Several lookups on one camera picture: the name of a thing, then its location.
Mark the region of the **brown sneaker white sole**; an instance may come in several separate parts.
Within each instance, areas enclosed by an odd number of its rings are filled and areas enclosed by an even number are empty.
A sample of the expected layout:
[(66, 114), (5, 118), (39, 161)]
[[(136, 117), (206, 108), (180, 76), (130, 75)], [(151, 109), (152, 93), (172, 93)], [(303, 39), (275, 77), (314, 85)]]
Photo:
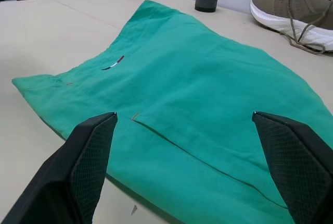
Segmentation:
[(333, 0), (251, 0), (253, 18), (312, 54), (333, 52)]

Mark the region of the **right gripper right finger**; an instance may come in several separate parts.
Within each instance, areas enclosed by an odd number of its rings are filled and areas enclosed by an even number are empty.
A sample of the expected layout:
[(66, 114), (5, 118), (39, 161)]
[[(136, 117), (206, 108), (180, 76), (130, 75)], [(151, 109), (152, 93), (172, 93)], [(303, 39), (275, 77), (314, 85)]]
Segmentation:
[(333, 224), (333, 150), (304, 123), (260, 111), (252, 121), (295, 224)]

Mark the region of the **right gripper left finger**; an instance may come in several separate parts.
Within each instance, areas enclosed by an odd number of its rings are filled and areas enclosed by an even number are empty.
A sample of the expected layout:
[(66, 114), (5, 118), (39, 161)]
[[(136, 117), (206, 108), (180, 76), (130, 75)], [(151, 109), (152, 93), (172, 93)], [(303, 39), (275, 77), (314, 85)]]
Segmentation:
[(1, 224), (92, 224), (117, 113), (77, 125), (41, 165)]

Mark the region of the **green shorts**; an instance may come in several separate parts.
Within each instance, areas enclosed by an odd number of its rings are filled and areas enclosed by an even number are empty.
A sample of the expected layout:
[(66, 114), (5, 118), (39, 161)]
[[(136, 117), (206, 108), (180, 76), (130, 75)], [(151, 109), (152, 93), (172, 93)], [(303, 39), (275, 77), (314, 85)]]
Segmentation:
[(107, 173), (185, 224), (295, 224), (255, 111), (304, 123), (333, 148), (333, 114), (300, 76), (149, 0), (98, 56), (12, 83), (64, 138), (115, 111)]

